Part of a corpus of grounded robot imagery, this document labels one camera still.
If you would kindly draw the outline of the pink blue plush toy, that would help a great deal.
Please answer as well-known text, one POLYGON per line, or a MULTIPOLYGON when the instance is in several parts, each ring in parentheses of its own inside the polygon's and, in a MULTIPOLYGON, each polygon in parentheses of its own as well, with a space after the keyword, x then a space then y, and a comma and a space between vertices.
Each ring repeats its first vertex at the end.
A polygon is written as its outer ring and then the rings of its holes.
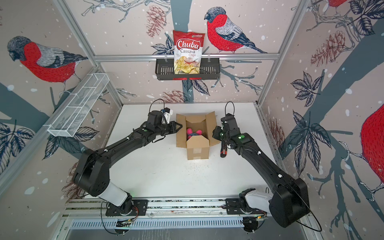
POLYGON ((191 128, 187 129, 187 140, 189 140, 193 136, 201 136, 203 134, 202 130, 197 130, 194 132, 191 128))

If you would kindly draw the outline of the red black utility knife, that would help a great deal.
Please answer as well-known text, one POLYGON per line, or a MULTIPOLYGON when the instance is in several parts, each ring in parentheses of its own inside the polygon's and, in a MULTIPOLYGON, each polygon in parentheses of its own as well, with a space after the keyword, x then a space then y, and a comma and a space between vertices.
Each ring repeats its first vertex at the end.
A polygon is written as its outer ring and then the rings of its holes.
POLYGON ((222 142, 221 143, 221 153, 220 153, 221 158, 225 158, 227 156, 227 151, 228 151, 227 144, 225 142, 222 142))

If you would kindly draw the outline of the brown cardboard express box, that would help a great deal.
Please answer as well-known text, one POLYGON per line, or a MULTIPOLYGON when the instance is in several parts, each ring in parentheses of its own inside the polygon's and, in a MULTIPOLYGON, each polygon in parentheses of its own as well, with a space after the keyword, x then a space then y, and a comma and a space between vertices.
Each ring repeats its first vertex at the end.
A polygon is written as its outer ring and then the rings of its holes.
POLYGON ((182 125, 176 133, 176 147, 187 150, 188 160, 206 160, 210 156, 210 147, 220 141, 213 138, 217 127, 216 113, 205 115, 177 114, 176 122, 182 125))

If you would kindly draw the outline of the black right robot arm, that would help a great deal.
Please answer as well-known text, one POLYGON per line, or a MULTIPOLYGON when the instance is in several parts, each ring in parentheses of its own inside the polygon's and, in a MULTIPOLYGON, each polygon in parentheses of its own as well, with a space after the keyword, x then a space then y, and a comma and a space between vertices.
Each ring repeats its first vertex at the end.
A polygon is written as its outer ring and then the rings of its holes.
POLYGON ((213 137, 247 160, 267 183, 273 196, 269 210, 283 228, 310 213, 310 201, 306 183, 293 179, 279 168, 258 146, 248 133, 241 133, 235 116, 221 118, 222 127, 213 130, 213 137))

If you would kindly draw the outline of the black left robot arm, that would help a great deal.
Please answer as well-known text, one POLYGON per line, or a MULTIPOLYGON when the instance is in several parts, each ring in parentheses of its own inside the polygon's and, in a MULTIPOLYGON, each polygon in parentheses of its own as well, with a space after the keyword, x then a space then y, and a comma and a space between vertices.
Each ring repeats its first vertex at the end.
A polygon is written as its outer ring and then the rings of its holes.
POLYGON ((110 168, 131 152, 155 143, 156 137, 163 139, 177 133, 182 127, 175 121, 168 121, 169 108, 151 111, 148 119, 139 128, 122 140, 93 151, 83 152, 73 176, 73 182, 81 190, 93 197, 103 199, 125 214, 133 208, 132 196, 117 187, 110 180, 110 168))

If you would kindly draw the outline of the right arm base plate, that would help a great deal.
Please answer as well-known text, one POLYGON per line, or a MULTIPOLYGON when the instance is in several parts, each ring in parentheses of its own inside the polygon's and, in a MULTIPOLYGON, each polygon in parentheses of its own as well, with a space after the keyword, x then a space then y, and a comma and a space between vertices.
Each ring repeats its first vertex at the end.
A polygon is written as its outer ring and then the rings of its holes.
POLYGON ((245 200, 239 198, 225 199, 225 204, 221 208, 226 210, 228 215, 267 215, 260 209, 251 208, 245 200))

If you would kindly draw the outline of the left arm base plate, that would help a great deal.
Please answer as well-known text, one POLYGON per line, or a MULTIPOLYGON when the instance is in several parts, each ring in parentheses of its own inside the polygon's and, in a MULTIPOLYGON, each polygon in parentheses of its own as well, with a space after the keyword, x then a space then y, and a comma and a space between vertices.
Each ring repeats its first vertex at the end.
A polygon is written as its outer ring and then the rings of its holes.
POLYGON ((112 203, 107 204, 107 217, 145 216, 148 208, 148 200, 128 200, 117 207, 112 203))

